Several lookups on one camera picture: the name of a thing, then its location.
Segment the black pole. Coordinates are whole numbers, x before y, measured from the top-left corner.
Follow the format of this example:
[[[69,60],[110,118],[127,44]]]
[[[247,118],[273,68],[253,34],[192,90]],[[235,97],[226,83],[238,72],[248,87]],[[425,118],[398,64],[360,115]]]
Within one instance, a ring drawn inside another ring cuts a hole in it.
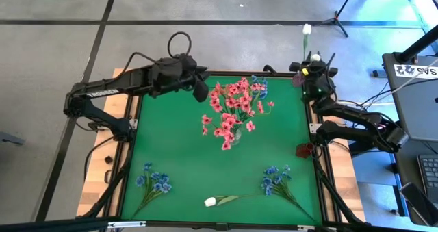
[[[424,34],[420,39],[414,42],[410,47],[401,53],[396,53],[395,58],[399,63],[410,62],[426,47],[430,46],[433,42],[438,40],[438,24],[435,25],[430,31]]]

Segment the black keyboard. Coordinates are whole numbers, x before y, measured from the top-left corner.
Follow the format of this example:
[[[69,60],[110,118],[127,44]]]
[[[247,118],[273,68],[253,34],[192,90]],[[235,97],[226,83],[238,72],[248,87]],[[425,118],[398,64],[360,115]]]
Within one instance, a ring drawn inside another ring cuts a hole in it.
[[[438,155],[418,155],[418,164],[428,199],[438,204]]]

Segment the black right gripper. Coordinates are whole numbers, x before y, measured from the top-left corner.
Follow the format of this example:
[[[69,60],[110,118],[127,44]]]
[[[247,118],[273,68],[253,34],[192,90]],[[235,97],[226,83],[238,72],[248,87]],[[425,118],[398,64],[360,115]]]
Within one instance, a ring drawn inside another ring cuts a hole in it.
[[[332,68],[322,61],[322,55],[318,51],[319,62],[312,62],[312,52],[309,51],[307,61],[292,62],[289,70],[292,72],[302,72],[305,75],[305,82],[302,87],[303,102],[318,102],[329,98],[335,92],[335,84],[332,80],[338,73],[337,68]]]

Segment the black aluminium table frame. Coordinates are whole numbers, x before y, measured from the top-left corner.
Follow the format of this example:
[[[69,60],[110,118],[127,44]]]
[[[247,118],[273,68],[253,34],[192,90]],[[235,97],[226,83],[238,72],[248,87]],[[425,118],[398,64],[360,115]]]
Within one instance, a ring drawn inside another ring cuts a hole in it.
[[[395,229],[389,227],[373,226],[370,223],[362,222],[356,219],[354,222],[329,221],[329,209],[326,205],[326,197],[330,196],[332,202],[340,205],[343,201],[340,194],[335,189],[334,182],[325,176],[320,170],[320,163],[311,160],[311,170],[306,174],[308,180],[313,181],[314,185],[311,188],[316,192],[314,201],[318,205],[316,211],[321,217],[320,222],[299,222],[294,221],[291,224],[284,222],[280,224],[263,223],[261,218],[256,219],[255,223],[237,223],[231,221],[220,221],[218,219],[213,222],[208,221],[190,221],[177,220],[171,217],[165,219],[137,219],[123,218],[123,210],[128,207],[129,198],[128,184],[129,176],[133,174],[133,156],[137,152],[135,147],[140,143],[140,131],[136,129],[133,132],[132,141],[126,151],[125,162],[119,167],[118,173],[114,174],[110,183],[107,184],[107,189],[96,201],[96,208],[107,209],[108,203],[115,196],[115,191],[120,190],[117,195],[116,214],[114,216],[98,216],[94,209],[91,208],[84,215],[68,220],[37,220],[35,222],[27,222],[20,224],[6,224],[0,226],[0,232],[89,232],[89,231],[104,231],[106,229],[122,229],[128,227],[183,227],[192,229],[212,229],[215,231],[230,231],[234,229],[257,229],[257,230],[274,230],[274,231],[309,231],[309,232],[419,232],[408,229]]]

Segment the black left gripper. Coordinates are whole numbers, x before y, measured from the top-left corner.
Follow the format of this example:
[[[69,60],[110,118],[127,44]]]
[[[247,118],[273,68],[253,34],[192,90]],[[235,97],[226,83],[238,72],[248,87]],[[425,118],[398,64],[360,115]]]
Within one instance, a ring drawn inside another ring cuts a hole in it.
[[[197,66],[191,55],[162,58],[151,67],[149,81],[152,89],[149,96],[157,97],[179,89],[194,90],[208,76],[208,68]]]

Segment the pink flower bunch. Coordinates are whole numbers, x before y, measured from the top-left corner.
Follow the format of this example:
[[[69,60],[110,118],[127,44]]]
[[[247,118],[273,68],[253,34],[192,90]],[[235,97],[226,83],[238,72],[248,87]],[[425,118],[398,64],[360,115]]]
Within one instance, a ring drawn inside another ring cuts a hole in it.
[[[213,111],[221,115],[222,113],[240,113],[252,111],[253,117],[258,115],[268,115],[274,107],[273,101],[259,99],[259,95],[253,98],[253,92],[261,90],[260,85],[252,85],[252,79],[241,78],[234,83],[220,83],[209,93],[209,104]]]
[[[237,129],[241,131],[245,129],[247,132],[256,129],[252,117],[252,111],[250,113],[240,112],[234,114],[224,112],[220,115],[220,121],[215,123],[213,118],[204,114],[201,117],[202,134],[206,136],[211,131],[214,137],[223,138],[221,149],[223,151],[230,150],[232,148],[231,143],[234,140],[234,132]]]

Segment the black smartphone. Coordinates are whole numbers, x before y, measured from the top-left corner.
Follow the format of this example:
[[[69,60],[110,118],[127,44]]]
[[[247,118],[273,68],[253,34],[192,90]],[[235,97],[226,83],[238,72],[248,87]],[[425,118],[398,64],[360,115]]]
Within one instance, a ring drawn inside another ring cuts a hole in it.
[[[438,225],[438,208],[415,184],[407,183],[400,193],[425,224],[430,227]]]

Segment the purple glass vase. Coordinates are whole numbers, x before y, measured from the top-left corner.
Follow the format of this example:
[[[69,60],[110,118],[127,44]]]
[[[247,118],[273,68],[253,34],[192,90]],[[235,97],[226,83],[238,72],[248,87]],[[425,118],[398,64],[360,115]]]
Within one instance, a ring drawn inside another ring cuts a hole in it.
[[[304,84],[304,82],[305,82],[305,75],[302,72],[299,72],[292,77],[293,87],[299,88]]]

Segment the blue flower bunch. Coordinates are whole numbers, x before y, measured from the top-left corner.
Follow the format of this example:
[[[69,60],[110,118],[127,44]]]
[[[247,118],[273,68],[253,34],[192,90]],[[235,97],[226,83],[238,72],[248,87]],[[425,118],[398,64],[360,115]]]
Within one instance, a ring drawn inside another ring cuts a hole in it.
[[[292,194],[289,188],[289,181],[292,180],[290,175],[291,168],[285,165],[282,169],[277,166],[270,166],[263,171],[263,178],[261,181],[261,188],[266,196],[272,196],[276,194],[285,200],[289,201],[306,217],[315,222],[315,219],[310,215],[298,202],[296,197]]]
[[[257,95],[259,95],[260,100],[264,100],[268,95],[268,80],[264,77],[258,78],[257,76],[253,75],[251,77],[252,85],[260,85],[262,87],[261,90],[256,90],[253,92],[253,98],[255,98]]]
[[[172,189],[170,177],[165,173],[156,172],[152,169],[152,163],[146,162],[142,167],[143,173],[137,176],[135,184],[143,190],[143,198],[138,208],[131,216],[134,218],[142,209],[151,201],[155,200],[161,194],[167,194]]]

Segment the black tripod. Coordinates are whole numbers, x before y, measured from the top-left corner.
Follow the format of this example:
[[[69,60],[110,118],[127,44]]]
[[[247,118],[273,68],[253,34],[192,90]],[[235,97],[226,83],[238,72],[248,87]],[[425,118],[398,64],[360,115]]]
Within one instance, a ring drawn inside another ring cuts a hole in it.
[[[334,12],[334,16],[332,18],[326,19],[320,23],[321,25],[338,26],[341,29],[341,32],[343,33],[345,38],[348,38],[349,35],[348,35],[347,31],[345,30],[344,26],[342,25],[342,23],[339,19],[339,16],[343,12],[343,10],[348,2],[349,2],[349,0],[345,0],[343,2],[342,6],[340,7],[340,9],[338,9]]]

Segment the green table mat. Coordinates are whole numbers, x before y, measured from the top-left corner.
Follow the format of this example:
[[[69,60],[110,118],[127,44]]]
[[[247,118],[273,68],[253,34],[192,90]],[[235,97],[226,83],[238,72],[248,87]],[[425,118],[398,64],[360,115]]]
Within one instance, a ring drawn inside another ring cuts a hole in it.
[[[135,184],[143,173],[144,163],[170,177],[171,191],[151,201],[134,218],[160,220],[171,217],[190,221],[231,221],[291,224],[294,221],[313,222],[297,207],[273,194],[266,196],[261,188],[263,171],[270,166],[291,168],[289,188],[300,205],[321,221],[314,201],[313,181],[306,174],[311,170],[311,158],[295,155],[299,144],[309,141],[302,91],[289,79],[268,80],[268,101],[274,107],[268,115],[253,118],[256,129],[242,131],[240,143],[230,150],[221,149],[223,139],[211,133],[202,134],[202,115],[218,121],[209,103],[199,103],[189,92],[171,92],[142,102],[138,130],[140,143],[135,147],[133,174],[129,176],[128,207],[123,218],[138,208],[143,190]],[[206,207],[211,196],[258,194],[220,206]]]

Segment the red glass vase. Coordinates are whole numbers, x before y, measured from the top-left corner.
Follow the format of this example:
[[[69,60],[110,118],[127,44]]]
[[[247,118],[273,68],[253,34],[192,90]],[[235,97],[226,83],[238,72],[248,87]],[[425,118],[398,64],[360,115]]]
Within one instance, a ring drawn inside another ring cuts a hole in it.
[[[295,155],[297,157],[306,159],[312,155],[312,153],[314,152],[314,148],[315,148],[315,145],[312,143],[299,144],[296,147]]]

